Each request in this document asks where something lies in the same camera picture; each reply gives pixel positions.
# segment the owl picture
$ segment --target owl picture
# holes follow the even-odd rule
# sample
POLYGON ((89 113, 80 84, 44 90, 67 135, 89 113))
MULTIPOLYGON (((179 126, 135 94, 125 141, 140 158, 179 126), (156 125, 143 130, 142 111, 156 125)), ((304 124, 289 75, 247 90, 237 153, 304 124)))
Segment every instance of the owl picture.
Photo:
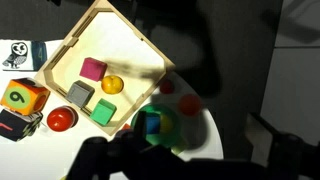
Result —
POLYGON ((18 65, 27 60, 28 47, 23 42, 13 43, 10 56, 2 63, 4 66, 11 66, 12 69, 18 69, 18 65))

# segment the gray cube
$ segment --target gray cube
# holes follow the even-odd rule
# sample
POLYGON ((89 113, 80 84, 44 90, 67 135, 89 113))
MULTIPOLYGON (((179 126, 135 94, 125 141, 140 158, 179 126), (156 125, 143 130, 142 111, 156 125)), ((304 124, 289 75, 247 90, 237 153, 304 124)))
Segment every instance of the gray cube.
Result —
POLYGON ((73 104, 83 108, 88 104, 94 93, 94 88, 82 81, 76 81, 72 84, 66 99, 73 104))

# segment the wooden tray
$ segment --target wooden tray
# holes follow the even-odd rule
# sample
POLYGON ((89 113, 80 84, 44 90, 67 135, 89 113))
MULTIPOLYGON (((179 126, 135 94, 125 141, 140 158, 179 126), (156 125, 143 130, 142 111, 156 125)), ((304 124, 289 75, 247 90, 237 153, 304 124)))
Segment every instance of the wooden tray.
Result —
POLYGON ((42 66, 35 79, 112 136, 174 67, 107 0, 96 0, 42 66), (95 82, 79 76, 82 63, 87 57, 108 64, 105 76, 113 74, 123 79, 124 89, 121 93, 108 95, 102 91, 101 81, 95 82), (93 97, 81 109, 65 99, 72 83, 77 80, 95 88, 93 97), (117 107, 105 127, 89 117, 100 98, 117 107))

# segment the white table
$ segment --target white table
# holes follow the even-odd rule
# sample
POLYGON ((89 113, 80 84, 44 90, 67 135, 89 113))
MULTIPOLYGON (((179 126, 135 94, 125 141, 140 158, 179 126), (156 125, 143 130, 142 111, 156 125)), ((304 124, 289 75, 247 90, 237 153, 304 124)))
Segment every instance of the white table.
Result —
MULTIPOLYGON (((47 42, 48 55, 61 41, 47 42)), ((35 72, 5 72, 0 71, 0 95, 5 91, 10 79, 34 77, 35 72)), ((181 95, 195 93, 195 91, 176 73, 169 78, 176 85, 176 92, 163 95, 156 89, 145 103, 164 103, 175 109, 176 102, 181 95)), ((43 124, 46 125, 47 115, 57 107, 66 105, 64 101, 53 93, 43 109, 43 124)), ((222 159, 223 151, 218 129, 208 109, 204 108, 196 118, 181 116, 182 136, 195 146, 194 149, 184 150, 179 154, 183 160, 191 158, 222 159)), ((59 180, 65 176, 82 142, 92 136, 103 136, 108 141, 113 137, 108 136, 90 121, 79 115, 77 125, 65 132, 54 132, 41 125, 31 137, 26 137, 19 142, 13 142, 0 136, 0 179, 1 180, 59 180)), ((122 173, 111 176, 111 179, 127 179, 122 173)))

